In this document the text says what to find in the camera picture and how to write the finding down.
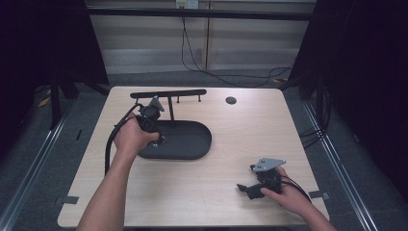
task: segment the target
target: wall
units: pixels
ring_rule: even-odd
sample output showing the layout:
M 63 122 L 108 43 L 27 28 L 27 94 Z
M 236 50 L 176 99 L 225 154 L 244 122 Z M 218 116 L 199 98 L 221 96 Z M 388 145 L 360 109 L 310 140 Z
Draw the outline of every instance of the wall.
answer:
M 87 1 L 88 6 L 174 9 L 175 0 Z M 311 13 L 313 0 L 199 1 L 199 9 Z M 92 15 L 108 73 L 185 70 L 183 21 L 176 17 Z M 307 22 L 186 18 L 191 44 L 184 40 L 184 63 L 203 69 L 273 68 L 290 65 Z

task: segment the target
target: forearm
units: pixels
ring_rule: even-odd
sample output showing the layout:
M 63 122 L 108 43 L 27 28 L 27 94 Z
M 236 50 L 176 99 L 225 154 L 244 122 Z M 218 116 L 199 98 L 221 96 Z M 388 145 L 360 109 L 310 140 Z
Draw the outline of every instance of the forearm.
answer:
M 314 206 L 307 208 L 300 216 L 305 220 L 311 231 L 335 231 L 336 228 Z
M 125 160 L 118 154 L 90 200 L 78 230 L 123 229 L 127 181 L 133 160 Z

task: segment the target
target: right arm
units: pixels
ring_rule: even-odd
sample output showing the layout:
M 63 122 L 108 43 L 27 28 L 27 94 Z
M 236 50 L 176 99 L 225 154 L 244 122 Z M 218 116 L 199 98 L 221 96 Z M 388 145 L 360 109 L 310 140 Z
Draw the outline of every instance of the right arm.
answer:
M 283 180 L 288 176 L 282 167 L 278 167 L 279 173 L 284 176 Z M 286 210 L 301 216 L 311 231 L 335 231 L 336 228 L 329 220 L 297 189 L 292 186 L 282 184 L 282 193 L 278 194 L 266 188 L 262 188 L 261 192 L 267 197 L 277 201 Z

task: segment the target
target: black oval base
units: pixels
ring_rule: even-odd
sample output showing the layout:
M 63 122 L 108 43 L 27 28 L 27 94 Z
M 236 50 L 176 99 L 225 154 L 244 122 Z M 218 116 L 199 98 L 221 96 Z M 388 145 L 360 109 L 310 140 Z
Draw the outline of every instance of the black oval base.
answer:
M 158 120 L 156 125 L 166 137 L 158 147 L 148 145 L 139 156 L 146 159 L 196 160 L 210 150 L 212 136 L 202 123 L 186 120 Z

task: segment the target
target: human hand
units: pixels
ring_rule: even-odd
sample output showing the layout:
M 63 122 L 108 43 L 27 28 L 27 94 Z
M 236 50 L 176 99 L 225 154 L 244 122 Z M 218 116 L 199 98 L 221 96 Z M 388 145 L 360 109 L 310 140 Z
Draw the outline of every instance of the human hand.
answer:
M 144 149 L 150 141 L 155 141 L 159 138 L 159 133 L 146 133 L 141 130 L 135 116 L 134 113 L 129 114 L 129 119 L 120 128 L 114 139 L 116 155 L 125 156 L 132 161 L 136 158 L 139 151 Z
M 291 180 L 287 178 L 288 174 L 286 173 L 286 171 L 282 167 L 278 167 L 277 169 L 282 175 L 282 181 L 291 183 Z M 266 188 L 262 188 L 261 193 L 277 201 L 286 210 L 301 216 L 303 215 L 303 213 L 307 213 L 310 208 L 314 208 L 313 204 L 294 187 L 287 184 L 282 184 L 281 188 L 281 194 L 278 194 Z

